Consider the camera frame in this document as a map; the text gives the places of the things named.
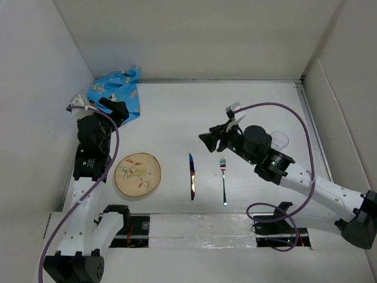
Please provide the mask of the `blue space-print cloth placemat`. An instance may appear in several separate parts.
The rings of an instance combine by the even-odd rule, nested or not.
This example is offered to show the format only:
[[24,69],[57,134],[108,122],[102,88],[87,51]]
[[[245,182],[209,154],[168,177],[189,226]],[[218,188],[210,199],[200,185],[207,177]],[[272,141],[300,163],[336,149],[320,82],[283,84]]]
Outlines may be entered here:
[[128,119],[123,124],[131,122],[140,116],[140,101],[137,83],[141,78],[141,71],[133,67],[130,71],[117,71],[101,77],[92,83],[87,91],[90,104],[103,112],[110,114],[111,110],[99,103],[105,97],[114,102],[125,102],[129,112]]

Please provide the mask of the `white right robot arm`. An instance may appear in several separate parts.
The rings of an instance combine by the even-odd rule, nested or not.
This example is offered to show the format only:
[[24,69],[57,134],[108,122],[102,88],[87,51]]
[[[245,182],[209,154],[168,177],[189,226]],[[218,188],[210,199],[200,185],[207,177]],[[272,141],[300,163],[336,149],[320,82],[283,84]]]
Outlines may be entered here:
[[260,126],[244,131],[238,126],[226,130],[224,125],[212,127],[199,139],[210,152],[229,149],[254,166],[263,180],[285,187],[314,200],[331,210],[327,230],[339,233],[355,247],[371,249],[376,237],[376,192],[362,194],[345,189],[305,170],[291,157],[271,147],[272,137]]

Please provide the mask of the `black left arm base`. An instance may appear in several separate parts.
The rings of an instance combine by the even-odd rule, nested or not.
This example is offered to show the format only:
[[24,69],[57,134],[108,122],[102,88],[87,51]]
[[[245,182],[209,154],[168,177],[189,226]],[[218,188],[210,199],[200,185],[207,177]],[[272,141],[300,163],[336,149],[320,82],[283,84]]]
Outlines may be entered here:
[[150,215],[131,214],[126,227],[111,242],[110,248],[148,248]]

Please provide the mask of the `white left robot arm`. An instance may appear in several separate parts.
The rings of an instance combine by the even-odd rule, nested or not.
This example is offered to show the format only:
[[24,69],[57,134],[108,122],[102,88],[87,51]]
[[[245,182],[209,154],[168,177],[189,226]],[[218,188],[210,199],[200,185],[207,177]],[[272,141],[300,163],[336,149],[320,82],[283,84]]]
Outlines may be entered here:
[[75,154],[71,206],[52,232],[42,250],[38,282],[47,273],[54,282],[100,282],[104,274],[104,255],[117,233],[130,230],[130,211],[126,205],[99,209],[102,187],[113,166],[111,137],[116,136],[115,152],[120,146],[119,127],[128,119],[123,101],[102,97],[106,113],[75,96],[66,110],[77,117],[79,145]]

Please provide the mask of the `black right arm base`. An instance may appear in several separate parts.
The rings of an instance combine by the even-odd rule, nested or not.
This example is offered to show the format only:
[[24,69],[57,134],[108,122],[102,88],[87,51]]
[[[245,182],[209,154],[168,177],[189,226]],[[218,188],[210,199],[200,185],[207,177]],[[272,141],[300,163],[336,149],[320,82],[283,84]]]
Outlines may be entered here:
[[[273,217],[271,213],[260,213],[253,215],[258,220],[268,220]],[[289,248],[295,242],[295,229],[290,221],[284,220],[276,223],[260,223],[254,221],[251,231],[256,235],[256,245],[258,248]],[[297,247],[311,248],[309,233],[307,228],[297,228]]]

